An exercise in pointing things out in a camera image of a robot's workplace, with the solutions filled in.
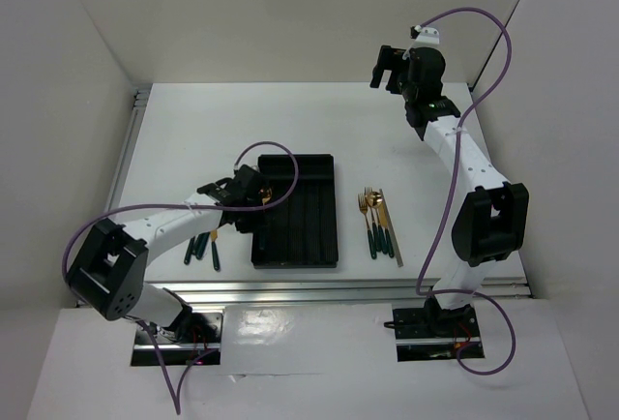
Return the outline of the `green handled knife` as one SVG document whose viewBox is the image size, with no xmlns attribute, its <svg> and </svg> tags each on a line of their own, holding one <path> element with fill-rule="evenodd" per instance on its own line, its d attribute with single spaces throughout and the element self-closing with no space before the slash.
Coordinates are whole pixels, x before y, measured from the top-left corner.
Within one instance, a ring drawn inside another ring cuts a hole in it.
<svg viewBox="0 0 619 420">
<path fill-rule="evenodd" d="M 218 231 L 213 230 L 210 232 L 210 244 L 211 244 L 211 258 L 213 263 L 213 268 L 216 272 L 221 271 L 221 260 L 219 256 L 219 250 L 217 246 L 218 239 Z"/>
</svg>

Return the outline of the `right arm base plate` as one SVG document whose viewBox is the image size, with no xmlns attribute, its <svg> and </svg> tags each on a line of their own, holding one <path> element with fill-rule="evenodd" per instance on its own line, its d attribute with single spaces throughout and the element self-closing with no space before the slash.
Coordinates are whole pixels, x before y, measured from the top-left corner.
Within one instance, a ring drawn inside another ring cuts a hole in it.
<svg viewBox="0 0 619 420">
<path fill-rule="evenodd" d="M 456 311 L 441 311 L 430 304 L 422 308 L 393 309 L 383 327 L 392 330 L 399 362 L 454 360 L 485 357 L 477 315 L 467 305 Z"/>
</svg>

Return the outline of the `gold spoon green handle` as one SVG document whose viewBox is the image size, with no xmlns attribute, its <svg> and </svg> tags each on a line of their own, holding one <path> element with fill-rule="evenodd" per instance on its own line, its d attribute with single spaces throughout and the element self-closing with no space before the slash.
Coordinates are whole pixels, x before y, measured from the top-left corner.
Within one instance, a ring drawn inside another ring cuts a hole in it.
<svg viewBox="0 0 619 420">
<path fill-rule="evenodd" d="M 262 205 L 266 206 L 272 199 L 273 191 L 271 188 L 264 188 L 260 191 Z"/>
</svg>

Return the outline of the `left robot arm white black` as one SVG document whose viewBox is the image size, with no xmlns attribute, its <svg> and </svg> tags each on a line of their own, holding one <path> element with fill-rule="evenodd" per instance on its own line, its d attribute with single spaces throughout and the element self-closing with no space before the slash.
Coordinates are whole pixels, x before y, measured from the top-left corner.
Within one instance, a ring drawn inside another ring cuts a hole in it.
<svg viewBox="0 0 619 420">
<path fill-rule="evenodd" d="M 224 274 L 255 279 L 251 248 L 265 218 L 301 192 L 309 159 L 354 156 L 378 106 L 361 83 L 156 84 L 137 158 L 150 167 L 142 187 L 168 202 L 138 204 L 126 223 L 111 210 L 85 224 L 63 257 L 69 288 L 109 321 L 142 319 L 169 341 L 184 340 L 189 306 L 156 290 L 148 268 L 171 281 L 163 255 L 233 225 Z"/>
</svg>

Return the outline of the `green handled fork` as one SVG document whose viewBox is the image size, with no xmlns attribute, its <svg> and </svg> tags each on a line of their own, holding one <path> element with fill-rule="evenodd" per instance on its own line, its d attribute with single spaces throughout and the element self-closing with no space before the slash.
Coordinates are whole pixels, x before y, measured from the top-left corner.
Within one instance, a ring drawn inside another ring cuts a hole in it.
<svg viewBox="0 0 619 420">
<path fill-rule="evenodd" d="M 202 233 L 196 237 L 193 247 L 193 255 L 196 259 L 201 260 L 204 257 L 208 239 L 208 233 Z"/>
</svg>

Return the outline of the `green handled utensil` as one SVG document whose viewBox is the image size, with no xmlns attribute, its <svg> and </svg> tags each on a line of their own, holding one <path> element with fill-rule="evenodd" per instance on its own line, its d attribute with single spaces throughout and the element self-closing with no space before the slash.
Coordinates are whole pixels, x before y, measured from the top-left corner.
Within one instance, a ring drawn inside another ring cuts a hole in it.
<svg viewBox="0 0 619 420">
<path fill-rule="evenodd" d="M 192 237 L 188 243 L 185 255 L 184 255 L 184 264 L 189 265 L 192 261 L 193 251 L 194 251 L 194 243 L 195 238 Z"/>
</svg>

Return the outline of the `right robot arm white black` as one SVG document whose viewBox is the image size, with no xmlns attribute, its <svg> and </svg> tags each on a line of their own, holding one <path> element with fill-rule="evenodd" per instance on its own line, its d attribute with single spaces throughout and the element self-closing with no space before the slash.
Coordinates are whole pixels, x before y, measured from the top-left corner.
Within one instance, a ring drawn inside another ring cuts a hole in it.
<svg viewBox="0 0 619 420">
<path fill-rule="evenodd" d="M 406 119 L 455 177 L 451 204 L 452 261 L 426 298 L 422 323 L 433 336 L 455 336 L 472 315 L 473 292 L 493 266 L 519 250 L 524 239 L 529 193 L 497 171 L 460 123 L 457 106 L 443 95 L 446 63 L 432 47 L 408 50 L 384 45 L 371 87 L 386 86 L 404 99 Z"/>
</svg>

